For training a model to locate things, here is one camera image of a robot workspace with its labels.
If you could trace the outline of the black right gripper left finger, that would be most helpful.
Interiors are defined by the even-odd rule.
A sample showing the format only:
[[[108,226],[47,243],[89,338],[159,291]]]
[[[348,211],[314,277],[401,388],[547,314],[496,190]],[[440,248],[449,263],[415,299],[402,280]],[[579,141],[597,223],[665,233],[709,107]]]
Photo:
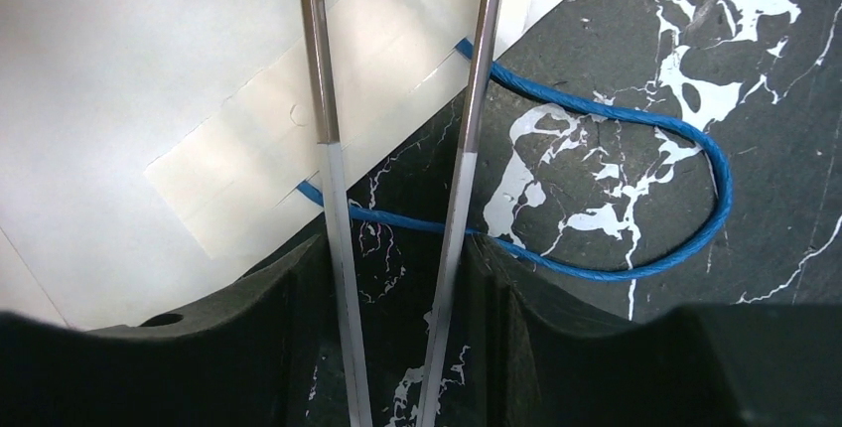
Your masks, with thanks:
[[[82,332],[1,316],[5,426],[301,426],[329,313],[315,235],[138,327]]]

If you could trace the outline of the metal serving tongs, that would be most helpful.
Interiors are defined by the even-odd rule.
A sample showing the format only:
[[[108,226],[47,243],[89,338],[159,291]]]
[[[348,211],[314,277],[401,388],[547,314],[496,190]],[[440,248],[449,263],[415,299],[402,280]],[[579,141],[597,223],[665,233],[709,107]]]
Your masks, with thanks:
[[[436,422],[438,401],[455,299],[461,252],[478,161],[480,126],[487,96],[501,0],[480,0],[463,120],[455,158],[446,221],[434,223],[396,213],[353,209],[347,197],[339,112],[330,52],[325,0],[301,0],[309,81],[322,156],[321,187],[307,182],[299,191],[324,209],[338,302],[339,328],[353,426],[372,423],[356,272],[351,247],[351,220],[361,219],[444,235],[431,324],[423,367],[416,423]]]

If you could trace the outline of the blue checkered paper bag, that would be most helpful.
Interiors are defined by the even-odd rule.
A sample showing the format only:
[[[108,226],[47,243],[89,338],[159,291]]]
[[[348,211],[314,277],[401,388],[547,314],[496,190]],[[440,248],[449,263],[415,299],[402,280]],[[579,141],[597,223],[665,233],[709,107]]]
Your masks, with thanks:
[[[1,311],[137,323],[319,213],[305,3],[357,181],[465,86],[481,0],[1,0]]]

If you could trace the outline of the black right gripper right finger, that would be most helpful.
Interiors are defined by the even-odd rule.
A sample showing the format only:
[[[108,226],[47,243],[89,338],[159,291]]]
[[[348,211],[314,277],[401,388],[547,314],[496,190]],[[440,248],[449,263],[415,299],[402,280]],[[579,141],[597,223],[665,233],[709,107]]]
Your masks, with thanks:
[[[569,294],[493,239],[461,290],[485,426],[837,426],[841,310],[685,305],[645,324]]]

